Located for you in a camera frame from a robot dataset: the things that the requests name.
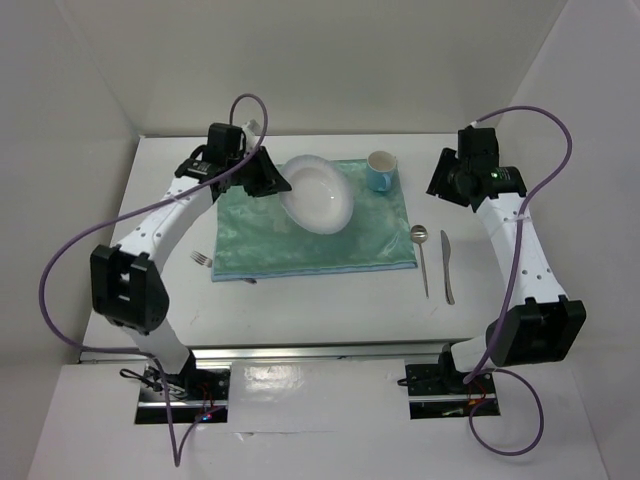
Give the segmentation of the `silver spoon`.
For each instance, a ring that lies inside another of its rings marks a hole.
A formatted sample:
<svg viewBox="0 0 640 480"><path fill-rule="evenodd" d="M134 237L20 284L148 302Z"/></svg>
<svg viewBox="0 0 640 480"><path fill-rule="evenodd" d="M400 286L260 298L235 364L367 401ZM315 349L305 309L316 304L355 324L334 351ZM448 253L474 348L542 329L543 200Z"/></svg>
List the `silver spoon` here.
<svg viewBox="0 0 640 480"><path fill-rule="evenodd" d="M429 298L430 294L429 294L428 274L427 274L426 260L424 255L424 244L428 240L428 232L423 225L416 224L416 225L413 225L410 229L410 238L411 238L411 241L418 247L425 297Z"/></svg>

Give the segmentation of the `teal patterned cloth placemat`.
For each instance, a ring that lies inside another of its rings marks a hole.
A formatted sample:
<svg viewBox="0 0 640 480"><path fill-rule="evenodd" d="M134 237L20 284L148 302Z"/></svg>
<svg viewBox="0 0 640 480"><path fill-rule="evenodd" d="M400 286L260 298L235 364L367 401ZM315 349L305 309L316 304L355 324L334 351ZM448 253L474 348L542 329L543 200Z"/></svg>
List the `teal patterned cloth placemat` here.
<svg viewBox="0 0 640 480"><path fill-rule="evenodd" d="M364 159L338 160L355 194L350 222L322 235L297 225L275 196L252 198L240 187L217 202L211 280L226 282L318 274L411 269L417 266L402 187L372 191Z"/></svg>

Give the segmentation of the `light blue mug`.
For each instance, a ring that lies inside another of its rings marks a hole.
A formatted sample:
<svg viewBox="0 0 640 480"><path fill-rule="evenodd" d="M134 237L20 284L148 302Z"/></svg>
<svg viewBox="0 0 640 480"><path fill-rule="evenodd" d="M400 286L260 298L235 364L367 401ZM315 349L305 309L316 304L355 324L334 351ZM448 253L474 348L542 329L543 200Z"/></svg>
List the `light blue mug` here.
<svg viewBox="0 0 640 480"><path fill-rule="evenodd" d="M387 193L393 187L397 159L386 151L375 151L367 158L366 183L371 191Z"/></svg>

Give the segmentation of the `white ceramic plate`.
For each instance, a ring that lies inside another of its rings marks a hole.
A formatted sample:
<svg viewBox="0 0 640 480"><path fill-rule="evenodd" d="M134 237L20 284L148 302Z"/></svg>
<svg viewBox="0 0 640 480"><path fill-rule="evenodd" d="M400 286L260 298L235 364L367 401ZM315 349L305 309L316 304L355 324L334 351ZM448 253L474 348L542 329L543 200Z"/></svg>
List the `white ceramic plate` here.
<svg viewBox="0 0 640 480"><path fill-rule="evenodd" d="M354 193L336 163L315 155L300 155L281 168L291 189L279 194L287 215L304 230L333 235L350 222Z"/></svg>

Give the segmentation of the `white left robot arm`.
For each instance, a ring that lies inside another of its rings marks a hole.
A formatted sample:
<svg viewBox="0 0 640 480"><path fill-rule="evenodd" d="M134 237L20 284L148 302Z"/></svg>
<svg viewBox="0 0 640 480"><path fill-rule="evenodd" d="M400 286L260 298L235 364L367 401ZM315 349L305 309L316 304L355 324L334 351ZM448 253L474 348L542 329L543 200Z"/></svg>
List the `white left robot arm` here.
<svg viewBox="0 0 640 480"><path fill-rule="evenodd" d="M160 205L118 243L99 245L90 257L94 310L152 355L152 379L176 399L199 393L208 379L167 319L170 300L161 273L193 223L230 188L254 198L291 191L260 134L254 121L211 124L206 143L178 166Z"/></svg>

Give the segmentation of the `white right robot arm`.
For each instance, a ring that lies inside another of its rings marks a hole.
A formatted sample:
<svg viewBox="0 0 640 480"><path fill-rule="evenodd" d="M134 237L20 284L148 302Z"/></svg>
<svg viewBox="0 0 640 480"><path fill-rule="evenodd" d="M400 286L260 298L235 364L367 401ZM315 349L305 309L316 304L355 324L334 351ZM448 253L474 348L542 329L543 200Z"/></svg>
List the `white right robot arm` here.
<svg viewBox="0 0 640 480"><path fill-rule="evenodd" d="M555 278L525 204L521 173L499 163L495 130L460 130L457 148L442 150L427 192L472 209L489 236L508 298L483 334L443 348L436 369L440 387L460 391L476 368L563 361L586 308Z"/></svg>

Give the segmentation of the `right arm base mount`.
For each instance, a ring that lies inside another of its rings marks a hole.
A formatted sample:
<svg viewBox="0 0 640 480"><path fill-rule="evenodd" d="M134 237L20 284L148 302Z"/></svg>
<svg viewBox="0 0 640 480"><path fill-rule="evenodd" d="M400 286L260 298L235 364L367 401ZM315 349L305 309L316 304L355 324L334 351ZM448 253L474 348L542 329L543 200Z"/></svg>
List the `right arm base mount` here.
<svg viewBox="0 0 640 480"><path fill-rule="evenodd" d="M451 345L446 344L435 362L411 363L405 366L405 376L396 381L405 388L412 420L499 416L500 407L491 374L463 382L465 374L453 363Z"/></svg>

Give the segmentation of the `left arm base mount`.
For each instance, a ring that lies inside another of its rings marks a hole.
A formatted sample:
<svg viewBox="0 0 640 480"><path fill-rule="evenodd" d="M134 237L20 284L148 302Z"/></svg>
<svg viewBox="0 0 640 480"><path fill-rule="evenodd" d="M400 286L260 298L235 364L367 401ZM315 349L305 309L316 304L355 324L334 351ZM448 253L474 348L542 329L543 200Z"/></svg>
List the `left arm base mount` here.
<svg viewBox="0 0 640 480"><path fill-rule="evenodd" d="M136 381L139 395L134 423L136 425L162 425L167 423L165 392L159 373L146 366L142 373L123 368L119 375ZM202 423L216 424L228 421L228 398L231 369L229 367L206 370L203 378L187 388L169 383L168 399L173 422L189 424L200 416Z"/></svg>

